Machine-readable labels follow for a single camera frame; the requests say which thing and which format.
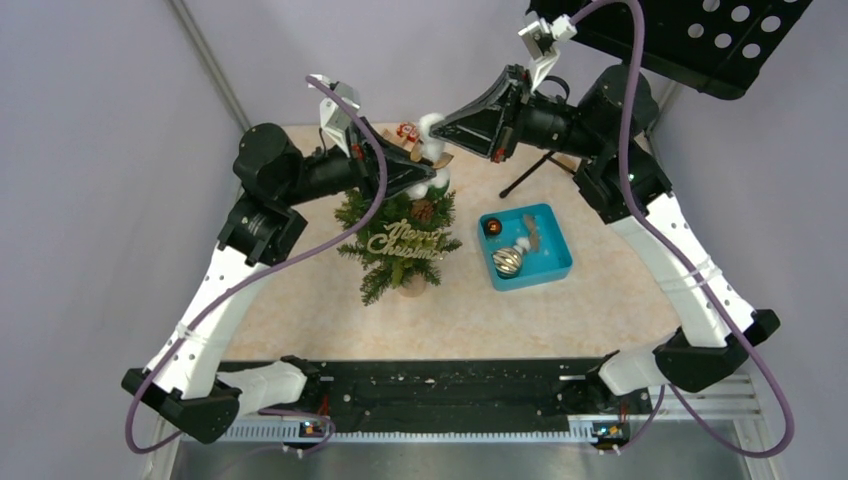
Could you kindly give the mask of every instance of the white pom-pom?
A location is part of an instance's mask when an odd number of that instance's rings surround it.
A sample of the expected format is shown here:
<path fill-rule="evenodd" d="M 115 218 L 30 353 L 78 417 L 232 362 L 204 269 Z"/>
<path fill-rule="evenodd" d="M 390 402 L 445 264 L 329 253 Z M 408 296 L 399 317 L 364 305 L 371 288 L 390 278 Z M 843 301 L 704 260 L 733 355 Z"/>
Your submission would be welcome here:
<path fill-rule="evenodd" d="M 419 183 L 406 189 L 406 194 L 413 200 L 421 200 L 427 196 L 427 184 Z"/>
<path fill-rule="evenodd" d="M 436 170 L 435 178 L 431 179 L 429 183 L 436 188 L 445 188 L 448 182 L 450 182 L 450 170 L 445 167 Z"/>
<path fill-rule="evenodd" d="M 442 153 L 445 151 L 445 142 L 442 140 L 437 140 L 430 136 L 430 129 L 433 125 L 441 122 L 445 119 L 445 116 L 441 113 L 428 113 L 421 117 L 418 120 L 418 138 L 421 142 L 421 156 L 430 160 L 431 162 L 436 162 L 442 156 Z"/>
<path fill-rule="evenodd" d="M 530 239 L 527 237 L 518 237 L 515 239 L 515 246 L 523 250 L 521 253 L 530 251 Z"/>

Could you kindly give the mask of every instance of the white wall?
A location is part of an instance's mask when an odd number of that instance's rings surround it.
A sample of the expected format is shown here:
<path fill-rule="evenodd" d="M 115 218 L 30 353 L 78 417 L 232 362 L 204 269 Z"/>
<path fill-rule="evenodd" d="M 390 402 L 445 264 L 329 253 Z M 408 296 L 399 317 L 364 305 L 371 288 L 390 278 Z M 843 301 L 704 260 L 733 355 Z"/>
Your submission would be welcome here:
<path fill-rule="evenodd" d="M 372 121 L 450 113 L 529 59 L 518 30 L 527 0 L 189 0 L 197 23 L 253 123 L 318 122 L 303 77 L 353 86 Z M 553 73 L 579 99 L 618 59 L 569 42 Z M 650 76 L 655 97 L 665 79 Z"/>
<path fill-rule="evenodd" d="M 686 90 L 656 134 L 707 250 L 746 298 L 783 321 L 760 350 L 797 418 L 783 456 L 790 478 L 845 478 L 848 469 L 846 17 L 848 3 L 816 0 L 745 97 Z M 779 434 L 780 412 L 766 399 Z"/>
<path fill-rule="evenodd" d="M 121 377 L 206 268 L 238 138 L 165 2 L 0 2 L 0 478 L 138 478 Z"/>

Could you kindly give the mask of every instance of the tree base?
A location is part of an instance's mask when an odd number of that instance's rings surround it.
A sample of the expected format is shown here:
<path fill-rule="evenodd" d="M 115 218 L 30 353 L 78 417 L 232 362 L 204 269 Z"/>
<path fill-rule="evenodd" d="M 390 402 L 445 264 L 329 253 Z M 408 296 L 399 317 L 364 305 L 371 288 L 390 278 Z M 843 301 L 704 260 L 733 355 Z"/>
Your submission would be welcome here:
<path fill-rule="evenodd" d="M 427 281 L 424 280 L 424 276 L 420 273 L 417 273 L 406 282 L 405 285 L 401 285 L 398 287 L 398 292 L 404 297 L 414 298 L 420 296 L 424 293 L 424 290 L 427 289 Z"/>

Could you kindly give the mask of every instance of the table top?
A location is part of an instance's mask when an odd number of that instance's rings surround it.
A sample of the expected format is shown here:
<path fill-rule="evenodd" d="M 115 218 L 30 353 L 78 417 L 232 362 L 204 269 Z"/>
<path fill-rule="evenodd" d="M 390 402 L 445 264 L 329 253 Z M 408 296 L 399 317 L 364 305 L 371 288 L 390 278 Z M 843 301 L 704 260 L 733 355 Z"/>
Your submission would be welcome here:
<path fill-rule="evenodd" d="M 318 129 L 286 127 L 303 151 L 320 145 Z M 251 305 L 224 358 L 284 355 L 326 360 L 425 360 L 601 356 L 672 332 L 677 315 L 636 253 L 604 226 L 570 176 L 546 163 L 506 199 L 498 193 L 543 152 L 519 146 L 492 164 L 460 149 L 449 168 L 456 190 L 452 235 L 462 248 L 439 261 L 442 285 L 419 297 L 389 291 L 365 307 L 356 260 L 329 250 L 275 274 Z M 343 196 L 297 210 L 309 225 L 292 254 L 338 235 L 333 210 Z M 496 291 L 477 240 L 480 216 L 545 202 L 553 207 L 574 257 L 555 282 Z"/>

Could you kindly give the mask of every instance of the small christmas tree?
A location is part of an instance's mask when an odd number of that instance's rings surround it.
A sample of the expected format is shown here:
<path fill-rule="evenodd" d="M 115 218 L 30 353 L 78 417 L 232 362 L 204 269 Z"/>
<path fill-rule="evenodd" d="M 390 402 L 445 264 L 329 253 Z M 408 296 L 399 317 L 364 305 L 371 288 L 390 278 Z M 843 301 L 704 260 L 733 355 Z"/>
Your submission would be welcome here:
<path fill-rule="evenodd" d="M 454 196 L 443 188 L 430 187 L 423 198 L 413 200 L 402 193 L 385 201 L 370 222 L 356 234 L 356 241 L 338 248 L 355 258 L 368 273 L 362 279 L 362 303 L 371 305 L 389 288 L 408 285 L 420 275 L 431 285 L 441 283 L 436 261 L 462 246 L 445 231 L 454 221 Z M 358 190 L 345 192 L 335 212 L 344 229 L 351 228 L 370 207 Z"/>

